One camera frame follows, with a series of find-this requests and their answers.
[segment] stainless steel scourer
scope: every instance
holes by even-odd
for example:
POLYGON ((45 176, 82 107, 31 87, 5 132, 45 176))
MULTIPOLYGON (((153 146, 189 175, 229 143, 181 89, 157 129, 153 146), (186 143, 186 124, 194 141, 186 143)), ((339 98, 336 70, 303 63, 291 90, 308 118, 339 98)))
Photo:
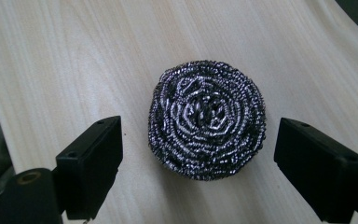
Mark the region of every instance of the stainless steel scourer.
POLYGON ((266 114, 254 82, 227 63, 183 63, 162 74, 149 144, 169 169, 196 180, 236 174, 262 147, 266 114))

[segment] clamp jaw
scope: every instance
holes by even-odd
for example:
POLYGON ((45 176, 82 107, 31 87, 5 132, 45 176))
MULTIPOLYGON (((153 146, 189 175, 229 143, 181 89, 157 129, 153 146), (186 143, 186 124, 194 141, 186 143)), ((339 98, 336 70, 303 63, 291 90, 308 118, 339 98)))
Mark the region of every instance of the clamp jaw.
POLYGON ((51 172, 38 168, 12 177, 0 203, 0 224, 62 223, 94 219, 123 159, 120 117, 92 124, 56 157, 51 172))

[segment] wooden table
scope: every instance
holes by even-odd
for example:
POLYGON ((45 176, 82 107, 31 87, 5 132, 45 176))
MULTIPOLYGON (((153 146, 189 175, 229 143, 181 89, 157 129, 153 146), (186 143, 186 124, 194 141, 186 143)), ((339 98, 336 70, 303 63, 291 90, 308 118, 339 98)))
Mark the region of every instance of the wooden table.
POLYGON ((0 121, 17 172, 55 167, 115 115, 124 160, 94 223, 319 223, 273 161, 278 125, 302 120, 358 152, 358 27, 333 0, 0 1, 0 121), (160 75, 193 60, 239 68, 267 107, 264 148, 218 181, 178 176, 148 147, 160 75))

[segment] metal coil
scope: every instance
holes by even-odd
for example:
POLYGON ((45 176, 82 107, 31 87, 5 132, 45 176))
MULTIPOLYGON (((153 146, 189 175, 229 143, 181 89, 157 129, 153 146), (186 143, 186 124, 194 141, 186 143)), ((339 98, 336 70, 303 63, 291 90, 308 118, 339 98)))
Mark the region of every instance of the metal coil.
POLYGON ((227 63, 196 61, 162 74, 149 114, 149 145, 169 169, 196 180, 236 174, 265 139, 254 82, 227 63))

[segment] light wood surface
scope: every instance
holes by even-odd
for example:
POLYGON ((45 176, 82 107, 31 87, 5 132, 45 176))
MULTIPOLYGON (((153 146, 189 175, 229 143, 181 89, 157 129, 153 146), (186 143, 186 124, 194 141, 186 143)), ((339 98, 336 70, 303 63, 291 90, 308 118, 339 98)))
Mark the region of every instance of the light wood surface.
POLYGON ((55 167, 115 115, 124 160, 93 223, 320 223, 273 161, 278 125, 305 121, 358 152, 358 27, 333 0, 0 1, 0 121, 17 172, 55 167), (148 147, 159 76, 193 60, 230 63, 265 98, 264 148, 223 180, 182 178, 148 147))

